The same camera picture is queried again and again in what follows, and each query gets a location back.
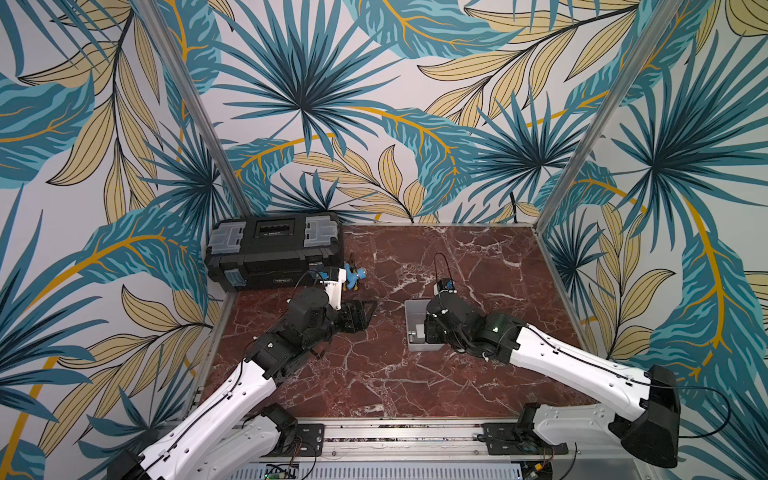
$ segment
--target black toolbox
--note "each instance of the black toolbox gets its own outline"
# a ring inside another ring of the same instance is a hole
[[[332,213],[225,220],[205,253],[208,276],[227,292],[293,287],[307,270],[344,267],[341,223]],[[299,285],[312,285],[304,275]]]

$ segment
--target tropical leaf wallpaper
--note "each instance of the tropical leaf wallpaper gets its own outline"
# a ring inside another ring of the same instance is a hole
[[[768,478],[766,34],[768,2],[683,2],[544,232],[589,349],[727,395],[669,478]]]
[[[257,213],[532,222],[657,2],[222,0],[187,64]]]
[[[164,12],[205,91],[210,6]],[[223,301],[203,248],[232,213],[130,2],[0,18],[0,478],[101,478],[184,414]]]

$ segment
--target red marble floor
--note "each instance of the red marble floor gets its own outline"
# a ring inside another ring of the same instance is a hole
[[[527,369],[454,353],[411,353],[403,302],[431,298],[432,259],[444,252],[458,293],[578,345],[536,240],[527,227],[344,227],[346,255],[368,270],[356,292],[375,299],[370,327],[334,338],[266,403],[296,417],[516,415],[526,402],[583,405],[587,396]],[[207,379],[206,398],[234,370],[253,336],[278,320],[293,289],[241,293]]]

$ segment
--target blue plush toy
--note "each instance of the blue plush toy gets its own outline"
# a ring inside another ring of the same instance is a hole
[[[352,271],[349,264],[344,263],[344,270],[346,270],[346,288],[349,290],[357,290],[357,281],[366,278],[366,269],[359,268]]]

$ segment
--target wire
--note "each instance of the wire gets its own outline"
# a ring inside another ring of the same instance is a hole
[[[547,341],[546,338],[544,338],[539,332],[537,332],[536,330],[532,329],[528,325],[524,325],[524,327],[529,329],[529,330],[531,330],[533,333],[535,333],[536,336],[538,338],[540,338],[542,342],[544,342],[547,345],[549,345],[552,349],[557,349],[557,347],[555,347],[554,345],[549,343],[549,341]],[[631,379],[628,376],[620,375],[620,374],[614,372],[613,370],[605,368],[604,366],[600,366],[600,365],[597,365],[595,363],[589,362],[589,361],[587,361],[585,359],[579,358],[579,357],[577,357],[575,355],[571,355],[570,353],[564,351],[563,349],[560,349],[558,351],[560,353],[562,353],[563,355],[565,355],[565,356],[571,357],[574,360],[578,360],[579,362],[586,363],[587,365],[593,366],[596,369],[604,370],[605,372],[608,372],[611,375],[616,375],[616,377],[618,377],[620,379],[624,379],[624,380],[627,380],[628,382],[632,382],[632,383],[637,383],[638,385],[648,386],[648,387],[656,387],[658,389],[669,389],[669,390],[710,390],[711,392],[715,392],[717,395],[721,396],[723,398],[723,400],[725,400],[725,404],[726,404],[728,413],[726,414],[725,420],[723,420],[723,424],[722,425],[720,425],[719,427],[717,427],[716,429],[714,429],[711,432],[703,433],[701,435],[678,435],[677,437],[679,439],[703,439],[705,437],[709,437],[709,436],[715,435],[716,433],[720,432],[722,429],[724,429],[728,425],[728,422],[730,422],[730,417],[731,417],[731,414],[733,412],[732,409],[730,408],[730,401],[728,400],[728,397],[726,397],[726,395],[724,393],[722,393],[718,389],[713,389],[713,388],[708,387],[708,386],[699,386],[699,385],[668,386],[668,385],[651,385],[650,383],[638,382],[635,379]]]
[[[568,474],[571,473],[571,470],[574,469],[574,465],[576,465],[576,455],[578,455],[578,443],[574,443],[574,459],[571,460],[571,466],[568,467],[568,470],[566,470],[563,476],[560,477],[560,480],[567,477]],[[552,450],[552,458],[554,458],[554,449]]]
[[[248,342],[247,345],[245,345],[245,348],[243,349],[243,355],[242,355],[243,359],[240,361],[240,371],[237,373],[237,379],[232,384],[232,387],[230,388],[228,393],[232,393],[235,390],[235,388],[237,387],[237,385],[240,383],[240,378],[243,376],[243,364],[245,363],[245,352],[246,352],[246,350],[248,350],[248,347],[251,345],[251,343],[255,342],[256,340],[257,339],[253,339],[250,342]],[[176,448],[176,446],[179,444],[181,439],[187,434],[187,432],[190,431],[190,429],[194,426],[195,423],[197,423],[198,420],[202,419],[208,412],[210,412],[211,410],[215,409],[220,403],[222,403],[222,401],[228,400],[229,397],[230,397],[229,395],[222,395],[221,398],[218,399],[216,402],[214,402],[213,405],[208,407],[205,410],[205,412],[202,413],[202,415],[200,415],[195,420],[193,420],[192,423],[190,423],[189,426],[186,427],[184,429],[184,431],[181,434],[179,434],[178,437],[176,437],[176,441],[174,442],[173,445],[170,446],[170,448],[168,450],[166,450],[166,453],[170,453],[171,450]],[[149,469],[154,467],[163,457],[164,457],[163,455],[158,456],[157,459],[154,462],[152,462],[148,467],[146,467],[144,469],[144,472],[148,472]]]
[[[299,444],[299,447],[300,447],[300,446],[301,446],[301,444],[303,443],[303,444],[305,444],[305,445],[308,445],[308,446],[312,447],[312,451],[313,451],[313,452],[315,452],[315,459],[314,459],[314,460],[313,460],[313,462],[312,462],[312,468],[310,468],[310,470],[309,470],[309,471],[306,473],[306,475],[304,475],[304,476],[301,478],[301,480],[306,480],[307,478],[309,478],[309,476],[310,476],[310,475],[312,475],[312,471],[315,469],[315,465],[317,464],[317,449],[316,449],[316,448],[315,448],[315,446],[314,446],[314,445],[312,445],[311,443],[308,443],[308,442],[304,442],[304,439],[302,439],[301,437],[299,437],[299,440],[301,441],[301,443]]]

